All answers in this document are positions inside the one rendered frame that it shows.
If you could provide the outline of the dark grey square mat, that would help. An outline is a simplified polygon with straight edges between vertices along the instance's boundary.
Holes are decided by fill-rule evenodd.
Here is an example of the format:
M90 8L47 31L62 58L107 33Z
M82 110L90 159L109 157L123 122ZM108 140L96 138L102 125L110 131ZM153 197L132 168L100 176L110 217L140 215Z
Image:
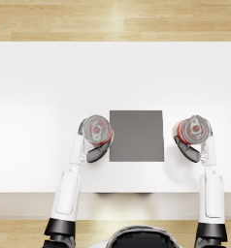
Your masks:
M163 162L164 138L161 110L111 110L115 139L111 162Z

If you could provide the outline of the red can with silver top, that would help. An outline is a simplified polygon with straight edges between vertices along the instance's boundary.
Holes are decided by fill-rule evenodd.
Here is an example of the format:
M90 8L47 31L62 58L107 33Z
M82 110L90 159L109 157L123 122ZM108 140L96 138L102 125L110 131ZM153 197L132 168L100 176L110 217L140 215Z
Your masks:
M82 134L91 144L100 146L113 139L114 131L105 117L92 115L83 122Z
M200 115L192 115L178 122L173 128L173 138L176 144L201 144L212 135L209 121Z

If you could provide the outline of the dark round robot body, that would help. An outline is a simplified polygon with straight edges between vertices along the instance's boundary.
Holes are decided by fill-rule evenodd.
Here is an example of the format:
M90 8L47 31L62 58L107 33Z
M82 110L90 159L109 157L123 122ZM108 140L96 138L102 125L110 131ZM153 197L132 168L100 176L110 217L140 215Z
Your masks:
M129 226L115 232L106 248L181 248L167 231L147 225Z

